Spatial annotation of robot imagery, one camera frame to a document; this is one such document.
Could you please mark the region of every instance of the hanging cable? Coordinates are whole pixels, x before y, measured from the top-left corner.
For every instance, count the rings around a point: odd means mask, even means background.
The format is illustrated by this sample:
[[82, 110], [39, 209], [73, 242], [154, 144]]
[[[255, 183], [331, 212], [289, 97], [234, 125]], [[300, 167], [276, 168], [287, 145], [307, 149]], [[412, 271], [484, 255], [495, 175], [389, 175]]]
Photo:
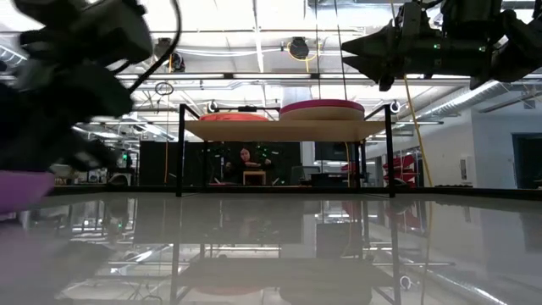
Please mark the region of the hanging cable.
[[164, 53], [162, 57], [160, 57], [159, 60], [157, 60], [154, 64], [152, 64], [152, 66], [147, 71], [145, 71], [145, 73], [140, 75], [137, 78], [137, 80], [134, 82], [134, 84], [130, 86], [130, 88], [128, 89], [130, 93], [133, 93], [137, 89], [137, 87], [143, 83], [143, 81], [147, 80], [149, 76], [152, 75], [152, 73], [154, 73], [158, 68], [160, 68], [162, 64], [165, 63], [166, 60], [168, 60], [169, 56], [173, 54], [173, 52], [177, 48], [177, 45], [179, 44], [180, 34], [183, 31], [182, 17], [180, 15], [180, 7], [177, 0], [170, 0], [170, 1], [171, 1], [171, 5], [173, 6], [175, 19], [177, 20], [177, 31], [175, 33], [175, 37], [173, 41], [171, 42], [171, 46], [168, 47], [168, 50], [166, 51], [166, 53]]
[[[169, 55], [169, 73], [173, 70], [173, 55]], [[169, 109], [166, 110], [166, 162], [165, 162], [165, 170], [163, 172], [163, 183], [165, 185], [168, 184], [168, 175], [169, 175], [169, 162], [168, 162], [168, 155], [169, 155]]]
[[345, 87], [345, 101], [348, 100], [348, 94], [346, 92], [346, 74], [345, 74], [345, 65], [343, 64], [342, 56], [342, 40], [340, 39], [340, 25], [339, 25], [339, 9], [337, 8], [337, 0], [333, 0], [335, 3], [335, 16], [337, 18], [337, 34], [339, 35], [339, 49], [340, 49], [340, 67], [342, 68], [342, 83]]
[[[390, 6], [391, 6], [391, 13], [392, 13], [392, 19], [394, 20], [395, 25], [395, 8], [393, 4], [393, 0], [390, 0]], [[414, 107], [412, 105], [412, 98], [410, 95], [410, 89], [408, 87], [408, 79], [407, 75], [403, 75], [403, 80], [405, 81], [405, 88], [406, 88], [406, 98], [408, 99], [408, 107], [410, 108], [410, 113], [412, 115], [412, 121], [414, 122], [414, 128], [416, 129], [416, 134], [418, 135], [418, 141], [420, 144], [420, 151], [422, 153], [422, 161], [423, 161], [423, 167], [425, 168], [425, 171], [427, 173], [427, 178], [429, 181], [429, 186], [433, 187], [433, 180], [431, 179], [431, 172], [429, 171], [429, 165], [427, 162], [427, 158], [425, 156], [425, 150], [423, 149], [423, 140], [422, 135], [420, 133], [420, 126], [418, 124], [418, 119], [416, 118], [416, 110], [414, 110]], [[425, 303], [425, 290], [426, 290], [426, 282], [427, 282], [427, 271], [429, 267], [429, 249], [431, 248], [431, 230], [433, 229], [433, 203], [429, 202], [429, 219], [428, 219], [429, 225], [427, 229], [427, 242], [426, 242], [426, 249], [425, 249], [425, 262], [423, 265], [423, 276], [422, 276], [422, 292], [421, 292], [421, 300], [420, 304], [424, 305]]]
[[314, 2], [314, 19], [316, 20], [316, 73], [318, 73], [318, 99], [322, 99], [322, 81], [320, 75], [320, 40], [318, 39], [318, 0]]

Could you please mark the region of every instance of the pipe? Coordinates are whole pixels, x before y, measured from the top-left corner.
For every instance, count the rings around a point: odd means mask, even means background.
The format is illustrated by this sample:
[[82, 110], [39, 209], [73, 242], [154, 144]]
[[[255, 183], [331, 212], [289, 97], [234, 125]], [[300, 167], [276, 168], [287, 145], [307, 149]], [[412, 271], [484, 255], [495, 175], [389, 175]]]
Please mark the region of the pipe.
[[471, 108], [478, 103], [507, 93], [513, 87], [514, 85], [501, 84], [496, 81], [486, 83], [474, 90], [463, 87], [431, 103], [430, 106], [418, 110], [417, 113], [420, 114], [417, 115], [417, 118], [418, 120], [422, 120], [432, 116], [446, 116], [447, 114], [459, 113], [466, 108]]

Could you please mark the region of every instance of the wooden shelf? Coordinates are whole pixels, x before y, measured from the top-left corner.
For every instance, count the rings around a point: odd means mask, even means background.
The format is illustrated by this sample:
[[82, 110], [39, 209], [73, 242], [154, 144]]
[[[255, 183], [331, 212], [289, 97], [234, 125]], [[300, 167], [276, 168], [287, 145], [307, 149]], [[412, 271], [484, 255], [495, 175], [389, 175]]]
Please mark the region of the wooden shelf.
[[384, 129], [384, 121], [186, 121], [206, 141], [361, 141]]

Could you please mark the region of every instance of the person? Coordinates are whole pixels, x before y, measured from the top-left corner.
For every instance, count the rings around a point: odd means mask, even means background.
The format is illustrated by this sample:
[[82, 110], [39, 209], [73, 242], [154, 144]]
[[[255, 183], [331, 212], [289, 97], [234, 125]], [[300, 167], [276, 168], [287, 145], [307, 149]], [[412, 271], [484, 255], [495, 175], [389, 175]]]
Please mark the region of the person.
[[229, 182], [243, 183], [243, 172], [246, 170], [267, 170], [273, 168], [273, 163], [268, 158], [263, 163], [251, 161], [251, 153], [248, 148], [243, 147], [239, 153], [239, 159], [227, 162], [224, 178]]

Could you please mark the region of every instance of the red round cushion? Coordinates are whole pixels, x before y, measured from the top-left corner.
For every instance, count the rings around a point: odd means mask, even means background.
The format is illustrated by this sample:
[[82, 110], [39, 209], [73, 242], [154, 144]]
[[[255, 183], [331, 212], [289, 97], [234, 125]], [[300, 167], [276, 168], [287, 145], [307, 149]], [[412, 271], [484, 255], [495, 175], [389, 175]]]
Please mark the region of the red round cushion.
[[218, 113], [218, 114], [204, 114], [200, 117], [200, 120], [258, 120], [267, 121], [268, 119], [259, 114], [240, 114], [240, 113]]

